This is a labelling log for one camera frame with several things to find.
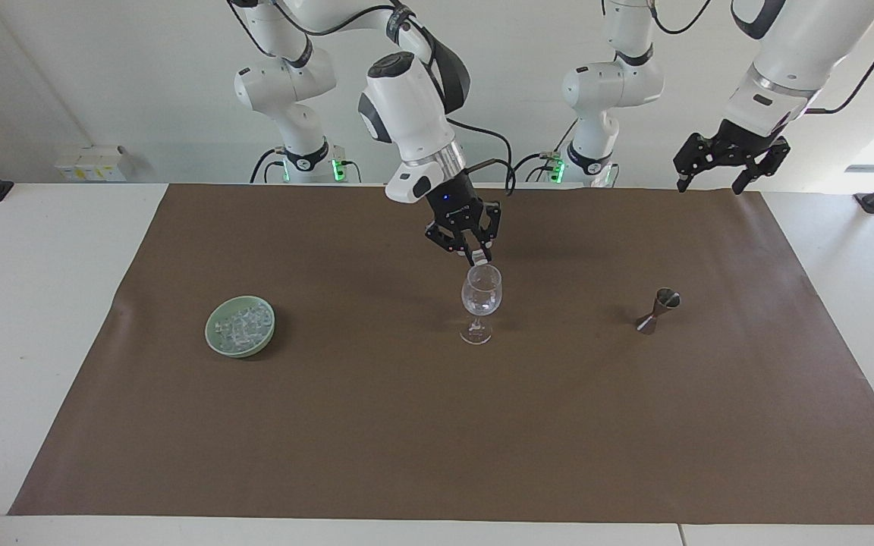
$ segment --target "wine glass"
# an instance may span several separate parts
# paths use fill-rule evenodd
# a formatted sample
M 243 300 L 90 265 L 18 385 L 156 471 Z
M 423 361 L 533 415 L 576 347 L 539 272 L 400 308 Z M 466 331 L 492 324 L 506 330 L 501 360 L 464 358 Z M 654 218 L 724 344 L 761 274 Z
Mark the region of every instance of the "wine glass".
M 492 338 L 492 326 L 486 319 L 501 305 L 501 272 L 489 263 L 475 265 L 467 271 L 461 301 L 468 313 L 474 315 L 471 323 L 461 329 L 461 339 L 471 345 L 488 343 Z

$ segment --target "bowl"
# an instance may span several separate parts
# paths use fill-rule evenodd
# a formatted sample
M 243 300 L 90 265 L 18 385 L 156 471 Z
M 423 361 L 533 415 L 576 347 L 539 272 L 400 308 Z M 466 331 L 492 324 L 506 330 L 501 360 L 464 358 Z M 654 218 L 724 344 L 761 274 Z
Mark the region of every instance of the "bowl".
M 223 350 L 223 335 L 216 331 L 215 325 L 222 324 L 222 322 L 228 321 L 239 313 L 250 310 L 259 305 L 261 305 L 262 308 L 267 309 L 272 315 L 272 324 L 268 326 L 268 331 L 265 332 L 261 341 L 250 347 L 243 348 L 242 350 Z M 208 322 L 204 325 L 204 338 L 208 342 L 208 346 L 215 350 L 216 353 L 219 353 L 219 355 L 228 356 L 230 359 L 243 359 L 246 356 L 252 356 L 254 353 L 258 353 L 268 345 L 268 342 L 271 341 L 274 333 L 275 310 L 272 309 L 267 301 L 256 295 L 240 295 L 239 297 L 233 297 L 231 300 L 218 305 L 218 308 L 209 315 Z

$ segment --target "glass base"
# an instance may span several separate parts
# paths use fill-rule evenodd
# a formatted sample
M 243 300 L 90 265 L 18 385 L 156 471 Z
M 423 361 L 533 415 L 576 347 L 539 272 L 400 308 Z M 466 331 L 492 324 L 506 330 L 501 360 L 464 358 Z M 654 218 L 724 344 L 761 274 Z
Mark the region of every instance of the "glass base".
M 471 345 L 483 345 L 492 338 L 492 326 L 482 319 L 475 318 L 470 324 L 461 329 L 461 339 Z

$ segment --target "brown mat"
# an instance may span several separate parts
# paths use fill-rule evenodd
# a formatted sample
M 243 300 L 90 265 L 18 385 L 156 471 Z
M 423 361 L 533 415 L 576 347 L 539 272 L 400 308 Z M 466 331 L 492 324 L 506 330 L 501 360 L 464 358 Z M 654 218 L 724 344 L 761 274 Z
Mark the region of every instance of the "brown mat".
M 428 215 L 170 187 L 10 513 L 874 524 L 874 393 L 760 196 L 520 191 L 481 347 Z M 242 293 L 249 362 L 203 338 Z

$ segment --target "white wall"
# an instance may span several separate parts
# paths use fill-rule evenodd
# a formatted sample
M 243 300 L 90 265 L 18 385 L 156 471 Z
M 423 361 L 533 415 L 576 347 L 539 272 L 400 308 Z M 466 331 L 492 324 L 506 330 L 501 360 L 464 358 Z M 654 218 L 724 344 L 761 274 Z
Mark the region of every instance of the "white wall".
M 662 18 L 677 27 L 700 3 L 663 3 Z M 411 4 L 471 71 L 471 97 L 455 117 L 504 132 L 517 155 L 551 149 L 572 120 L 559 92 L 563 74 L 580 63 L 611 58 L 599 33 L 596 0 Z M 657 103 L 620 113 L 621 186 L 672 187 L 673 154 L 690 132 L 713 134 L 726 99 L 755 55 L 756 42 L 732 24 L 728 3 L 714 4 L 693 31 L 656 38 L 667 87 Z M 0 107 L 10 107 L 0 110 L 0 171 L 8 176 L 52 176 L 52 148 L 86 138 L 126 146 L 139 159 L 143 180 L 242 182 L 259 153 L 278 144 L 271 122 L 234 98 L 235 72 L 260 55 L 225 0 L 0 0 L 0 15 L 86 132 L 77 134 L 55 104 L 35 106 L 44 101 L 27 96 L 10 76 L 0 46 Z M 367 67 L 393 45 L 372 31 L 316 44 L 333 55 L 340 84 L 310 104 L 322 114 L 329 136 L 361 164 L 367 182 L 387 180 L 398 155 L 393 146 L 369 138 L 355 104 Z M 819 104 L 839 103 L 873 56 L 874 29 Z M 503 155 L 493 139 L 458 134 L 472 162 Z M 874 137 L 874 79 L 842 115 L 807 118 L 792 124 L 786 136 L 794 148 L 790 158 L 776 179 L 756 187 L 831 190 L 830 180 Z M 7 155 L 1 152 L 5 143 L 11 148 Z M 499 171 L 489 167 L 481 174 L 488 179 Z M 701 175 L 698 187 L 727 186 L 735 176 L 732 170 Z

